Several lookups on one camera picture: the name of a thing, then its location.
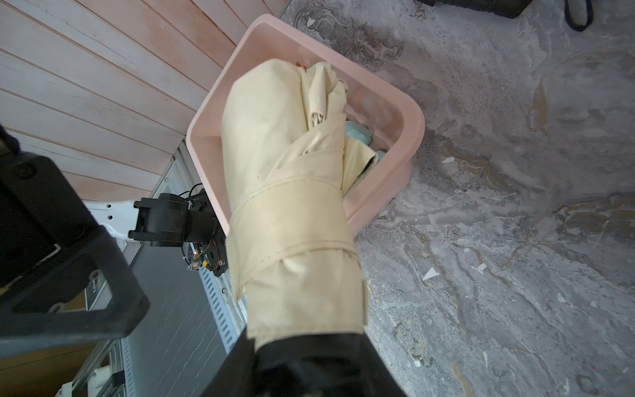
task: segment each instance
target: beige umbrella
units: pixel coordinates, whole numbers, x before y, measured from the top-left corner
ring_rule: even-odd
[[[363,333],[365,283],[342,196],[377,162],[345,136],[346,84],[331,65],[269,60],[238,79],[221,134],[232,211],[234,298],[249,338]]]

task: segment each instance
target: bolt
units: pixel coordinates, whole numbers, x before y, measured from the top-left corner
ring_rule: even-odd
[[[18,179],[31,179],[35,174],[35,167],[28,163],[21,164],[15,171],[15,176],[18,177]]]

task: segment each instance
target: pink plastic basket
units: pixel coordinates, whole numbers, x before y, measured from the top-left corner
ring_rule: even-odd
[[[344,201],[355,236],[408,184],[410,159],[424,137],[424,114],[402,91],[271,15],[259,17],[249,27],[187,130],[187,148],[220,224],[228,233],[231,211],[220,139],[225,102],[239,77],[273,58],[305,67],[321,61],[331,63],[349,88],[349,119],[369,126],[375,132],[371,147],[387,151]]]

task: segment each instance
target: stone floor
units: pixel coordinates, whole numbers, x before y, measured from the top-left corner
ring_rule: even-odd
[[[283,16],[425,112],[409,186],[356,240],[410,396],[635,395],[635,4],[594,3],[583,33],[560,0]]]

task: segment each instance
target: wooden wall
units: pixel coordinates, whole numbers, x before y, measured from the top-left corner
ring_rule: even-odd
[[[0,0],[0,123],[83,199],[149,195],[254,19],[288,0]]]

